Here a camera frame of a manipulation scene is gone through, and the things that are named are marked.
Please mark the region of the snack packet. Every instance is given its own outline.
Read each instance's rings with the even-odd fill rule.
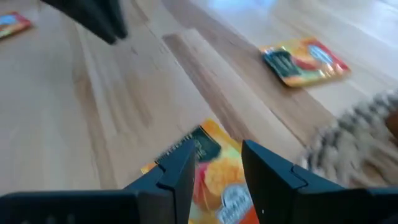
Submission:
[[[265,62],[291,87],[344,77],[348,66],[316,38],[291,40],[261,48]]]
[[[189,224],[257,224],[244,180],[241,146],[214,121],[207,120],[174,144],[167,153],[141,169],[149,172],[157,162],[193,139],[197,166]]]
[[[0,16],[0,39],[25,30],[32,25],[29,20],[17,12]]]

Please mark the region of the black plastic part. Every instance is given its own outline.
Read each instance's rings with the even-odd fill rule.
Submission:
[[[398,188],[345,189],[252,141],[242,159],[260,223],[398,223]]]
[[[127,36],[118,0],[42,0],[77,21],[99,38],[114,44]]]
[[[0,223],[139,223],[135,192],[16,193],[0,199]]]
[[[188,223],[195,147],[185,142],[124,190],[24,192],[0,198],[0,223]]]
[[[195,182],[195,145],[191,140],[180,147],[159,162],[166,175],[159,180],[158,186],[173,191],[176,224],[187,224]]]
[[[260,223],[287,223],[294,190],[306,185],[292,173],[293,164],[250,140],[243,141],[242,162]]]

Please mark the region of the food image on packet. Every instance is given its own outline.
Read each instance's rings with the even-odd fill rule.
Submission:
[[[189,224],[259,223],[244,179],[241,146],[210,119],[143,167],[142,173],[189,139],[194,140],[197,156]]]
[[[316,38],[291,40],[261,48],[264,61],[291,87],[345,77],[348,66]]]
[[[17,12],[0,16],[0,39],[29,28],[32,23]]]

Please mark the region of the wooden floor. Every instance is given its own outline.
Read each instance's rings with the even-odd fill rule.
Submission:
[[[206,118],[294,161],[317,128],[396,88],[393,0],[121,0],[108,46],[36,0],[2,0],[35,27],[0,41],[0,194],[116,189]],[[353,73],[288,90],[257,47],[314,35]]]

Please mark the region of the red and yellow packet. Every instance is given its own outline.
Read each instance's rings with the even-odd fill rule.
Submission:
[[[32,23],[17,12],[0,16],[0,39],[28,29]]]
[[[262,58],[290,87],[345,77],[348,66],[316,38],[295,39],[260,48]]]
[[[258,224],[244,179],[241,145],[209,119],[168,152],[189,139],[194,140],[197,155],[189,224]],[[165,156],[143,167],[142,173]]]

